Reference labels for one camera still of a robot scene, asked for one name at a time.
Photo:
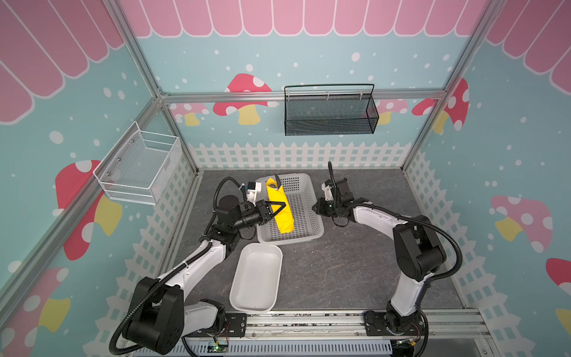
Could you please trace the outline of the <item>yellow paper napkin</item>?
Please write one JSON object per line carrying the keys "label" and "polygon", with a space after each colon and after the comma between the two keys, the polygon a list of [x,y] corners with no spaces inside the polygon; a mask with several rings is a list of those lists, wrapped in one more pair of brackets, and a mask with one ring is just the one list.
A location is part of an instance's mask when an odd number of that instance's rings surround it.
{"label": "yellow paper napkin", "polygon": [[293,232],[294,217],[281,180],[278,177],[269,178],[266,181],[266,190],[279,232],[281,234]]}

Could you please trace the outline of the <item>white perforated plastic basket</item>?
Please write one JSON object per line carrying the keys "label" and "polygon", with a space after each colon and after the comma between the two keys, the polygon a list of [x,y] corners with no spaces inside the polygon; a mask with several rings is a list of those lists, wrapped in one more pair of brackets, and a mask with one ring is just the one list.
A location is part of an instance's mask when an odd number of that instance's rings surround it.
{"label": "white perforated plastic basket", "polygon": [[294,218],[294,230],[281,234],[277,223],[273,220],[264,226],[258,226],[259,243],[269,245],[288,245],[309,242],[324,234],[323,220],[313,210],[317,202],[312,180],[305,173],[279,174],[285,195]]}

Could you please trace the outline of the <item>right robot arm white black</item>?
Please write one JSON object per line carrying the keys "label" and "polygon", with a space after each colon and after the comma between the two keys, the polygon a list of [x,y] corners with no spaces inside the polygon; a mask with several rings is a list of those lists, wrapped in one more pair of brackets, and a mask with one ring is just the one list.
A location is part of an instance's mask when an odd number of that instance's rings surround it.
{"label": "right robot arm white black", "polygon": [[407,217],[364,198],[356,199],[347,180],[335,178],[332,162],[328,172],[330,178],[322,185],[324,197],[312,210],[332,221],[345,219],[372,228],[394,244],[399,281],[385,312],[364,313],[367,334],[401,336],[419,322],[426,327],[422,300],[434,281],[450,278],[462,267],[458,242],[426,216]]}

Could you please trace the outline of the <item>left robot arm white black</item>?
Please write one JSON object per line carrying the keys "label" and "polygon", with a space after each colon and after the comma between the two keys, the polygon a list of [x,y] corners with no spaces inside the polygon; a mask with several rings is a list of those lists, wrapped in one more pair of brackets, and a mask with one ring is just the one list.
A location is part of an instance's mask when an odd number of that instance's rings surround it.
{"label": "left robot arm white black", "polygon": [[260,184],[239,184],[230,176],[220,181],[213,197],[212,216],[196,251],[169,272],[137,283],[128,312],[109,341],[113,356],[142,348],[166,355],[197,331],[214,338],[227,332],[223,305],[209,299],[194,305],[186,305],[185,301],[208,272],[233,252],[243,230],[264,226],[288,209],[278,176],[271,179],[267,189],[276,190],[278,198],[252,202],[251,197],[261,191]]}

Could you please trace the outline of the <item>white plastic tray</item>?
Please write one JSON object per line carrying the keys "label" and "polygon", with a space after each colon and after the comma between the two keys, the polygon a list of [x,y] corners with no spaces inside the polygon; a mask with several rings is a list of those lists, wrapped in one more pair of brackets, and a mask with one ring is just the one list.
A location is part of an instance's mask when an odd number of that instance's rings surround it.
{"label": "white plastic tray", "polygon": [[283,253],[276,245],[245,246],[230,289],[231,306],[252,314],[270,312],[277,301],[282,263]]}

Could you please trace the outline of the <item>black mesh wall basket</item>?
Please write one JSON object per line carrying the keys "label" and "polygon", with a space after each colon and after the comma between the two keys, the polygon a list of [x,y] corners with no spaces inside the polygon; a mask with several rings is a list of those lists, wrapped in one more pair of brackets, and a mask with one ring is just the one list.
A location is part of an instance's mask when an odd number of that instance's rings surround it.
{"label": "black mesh wall basket", "polygon": [[380,118],[374,89],[366,83],[285,86],[285,135],[372,135]]}

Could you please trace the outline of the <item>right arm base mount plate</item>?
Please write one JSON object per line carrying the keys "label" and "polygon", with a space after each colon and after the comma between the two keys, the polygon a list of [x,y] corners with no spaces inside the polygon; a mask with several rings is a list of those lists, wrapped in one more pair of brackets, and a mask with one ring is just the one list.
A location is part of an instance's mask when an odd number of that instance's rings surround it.
{"label": "right arm base mount plate", "polygon": [[375,312],[363,314],[367,336],[421,336],[427,323],[420,312],[402,317],[397,312]]}

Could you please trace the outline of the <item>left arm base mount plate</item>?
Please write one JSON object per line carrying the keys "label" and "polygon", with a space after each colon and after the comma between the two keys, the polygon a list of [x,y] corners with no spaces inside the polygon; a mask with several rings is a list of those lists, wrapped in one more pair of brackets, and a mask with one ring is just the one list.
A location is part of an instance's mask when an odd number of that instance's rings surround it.
{"label": "left arm base mount plate", "polygon": [[218,317],[212,327],[198,330],[190,337],[232,337],[242,338],[245,336],[248,315],[245,313],[229,313],[224,317]]}

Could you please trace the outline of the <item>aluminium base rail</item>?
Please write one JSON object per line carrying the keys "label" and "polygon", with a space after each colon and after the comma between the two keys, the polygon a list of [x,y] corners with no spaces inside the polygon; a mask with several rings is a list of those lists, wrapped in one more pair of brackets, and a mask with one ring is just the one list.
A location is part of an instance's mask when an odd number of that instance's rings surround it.
{"label": "aluminium base rail", "polygon": [[377,309],[372,318],[361,309],[275,310],[248,314],[235,321],[228,331],[213,337],[203,331],[193,333],[190,341],[261,342],[278,340],[350,340],[350,339],[490,339],[492,334],[476,309],[425,309],[403,333],[392,334],[385,323],[385,312]]}

